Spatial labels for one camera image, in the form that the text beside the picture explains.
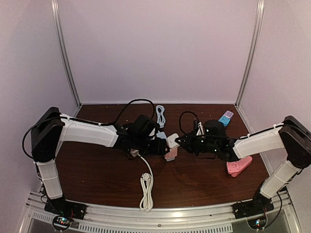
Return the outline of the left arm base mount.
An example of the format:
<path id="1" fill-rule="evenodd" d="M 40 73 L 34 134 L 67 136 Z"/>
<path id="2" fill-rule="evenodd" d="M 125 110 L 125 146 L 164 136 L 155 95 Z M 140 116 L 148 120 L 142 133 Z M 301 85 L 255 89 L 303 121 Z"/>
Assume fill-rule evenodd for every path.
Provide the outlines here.
<path id="1" fill-rule="evenodd" d="M 86 212 L 86 205 L 67 201 L 64 197 L 57 199 L 48 198 L 44 210 L 53 214 L 83 220 Z"/>

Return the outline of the blue-grey power strip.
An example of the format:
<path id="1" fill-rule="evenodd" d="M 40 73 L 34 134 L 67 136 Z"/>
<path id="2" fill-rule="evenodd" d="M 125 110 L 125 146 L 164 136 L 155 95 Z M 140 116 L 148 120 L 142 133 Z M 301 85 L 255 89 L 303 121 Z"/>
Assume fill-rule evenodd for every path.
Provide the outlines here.
<path id="1" fill-rule="evenodd" d="M 164 132 L 158 132 L 156 135 L 158 138 L 165 139 L 165 140 L 167 139 L 167 136 Z"/>

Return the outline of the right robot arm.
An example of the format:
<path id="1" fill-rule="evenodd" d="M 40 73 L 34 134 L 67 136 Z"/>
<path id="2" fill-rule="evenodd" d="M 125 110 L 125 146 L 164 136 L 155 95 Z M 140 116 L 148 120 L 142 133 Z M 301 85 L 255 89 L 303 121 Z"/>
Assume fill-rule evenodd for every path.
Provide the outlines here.
<path id="1" fill-rule="evenodd" d="M 205 122 L 204 130 L 203 134 L 197 131 L 184 133 L 175 142 L 189 153 L 213 153 L 225 162 L 236 162 L 270 150 L 286 150 L 287 158 L 262 183 L 249 203 L 249 210 L 256 215 L 268 206 L 268 201 L 280 189 L 311 164 L 311 133 L 293 116 L 240 138 L 227 136 L 225 128 L 216 120 Z"/>

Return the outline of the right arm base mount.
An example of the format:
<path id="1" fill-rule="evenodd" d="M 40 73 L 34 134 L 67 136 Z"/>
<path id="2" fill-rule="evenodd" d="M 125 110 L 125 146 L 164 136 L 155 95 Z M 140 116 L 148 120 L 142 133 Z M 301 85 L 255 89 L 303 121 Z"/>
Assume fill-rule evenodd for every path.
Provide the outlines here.
<path id="1" fill-rule="evenodd" d="M 233 204 L 235 219 L 263 215 L 266 211 L 274 210 L 271 199 L 266 197 L 253 198 L 249 201 L 239 201 Z"/>

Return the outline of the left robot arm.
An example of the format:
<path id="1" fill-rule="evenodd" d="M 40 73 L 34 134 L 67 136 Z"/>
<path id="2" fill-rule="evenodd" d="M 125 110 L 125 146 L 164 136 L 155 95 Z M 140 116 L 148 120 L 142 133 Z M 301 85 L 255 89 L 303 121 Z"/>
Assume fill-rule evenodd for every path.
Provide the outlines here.
<path id="1" fill-rule="evenodd" d="M 80 142 L 101 145 L 119 150 L 137 150 L 140 155 L 165 155 L 170 151 L 167 141 L 158 138 L 159 125 L 146 115 L 140 115 L 133 123 L 100 123 L 74 118 L 51 107 L 31 129 L 32 157 L 38 166 L 51 208 L 60 216 L 70 211 L 70 205 L 62 199 L 56 151 L 62 142 Z"/>

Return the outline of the white square adapter plug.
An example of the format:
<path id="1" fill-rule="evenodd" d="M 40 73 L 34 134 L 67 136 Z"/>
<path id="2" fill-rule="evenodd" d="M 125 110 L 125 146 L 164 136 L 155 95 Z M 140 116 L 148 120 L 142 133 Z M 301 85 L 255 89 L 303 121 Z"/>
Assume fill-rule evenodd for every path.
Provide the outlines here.
<path id="1" fill-rule="evenodd" d="M 179 147 L 179 144 L 176 143 L 176 139 L 179 137 L 179 135 L 177 133 L 173 133 L 172 135 L 168 136 L 166 141 L 167 141 L 167 145 L 170 149 L 175 149 L 177 147 Z"/>

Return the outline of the pink cube socket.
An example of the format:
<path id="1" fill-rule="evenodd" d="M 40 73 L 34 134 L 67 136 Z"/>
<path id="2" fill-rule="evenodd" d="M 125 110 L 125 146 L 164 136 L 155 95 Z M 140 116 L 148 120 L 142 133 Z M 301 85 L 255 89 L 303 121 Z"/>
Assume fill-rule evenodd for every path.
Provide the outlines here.
<path id="1" fill-rule="evenodd" d="M 170 151 L 165 154 L 164 158 L 167 162 L 172 161 L 178 155 L 178 148 L 170 148 Z"/>

